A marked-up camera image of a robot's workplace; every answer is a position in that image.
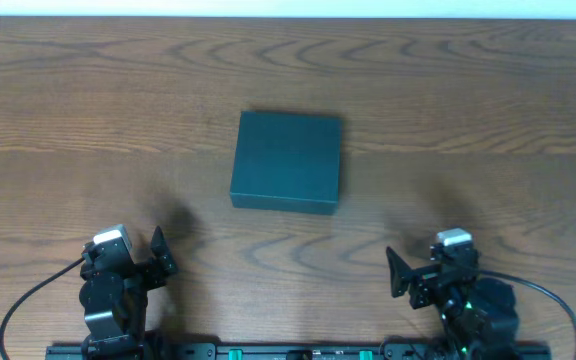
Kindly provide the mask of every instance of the dark green box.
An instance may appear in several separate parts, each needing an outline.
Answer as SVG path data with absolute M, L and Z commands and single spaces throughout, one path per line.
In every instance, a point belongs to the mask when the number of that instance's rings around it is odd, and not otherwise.
M 234 207 L 333 214 L 341 120 L 244 111 L 230 183 Z

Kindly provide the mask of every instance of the wood grain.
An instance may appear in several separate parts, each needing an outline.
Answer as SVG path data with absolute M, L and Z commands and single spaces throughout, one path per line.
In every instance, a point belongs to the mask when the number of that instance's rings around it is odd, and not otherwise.
M 335 216 L 231 207 L 244 109 L 344 118 Z M 453 225 L 576 310 L 576 22 L 0 18 L 0 321 L 115 223 L 171 240 L 149 326 L 178 339 L 438 335 L 390 298 L 384 249 L 426 264 Z M 13 358 L 85 337 L 81 285 L 18 310 Z M 520 338 L 571 358 L 565 314 L 516 292 Z

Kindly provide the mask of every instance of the light blue wall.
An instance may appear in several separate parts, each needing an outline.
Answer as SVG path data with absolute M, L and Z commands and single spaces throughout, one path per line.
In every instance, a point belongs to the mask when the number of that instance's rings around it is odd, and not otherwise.
M 576 19 L 576 0 L 0 0 L 0 15 Z

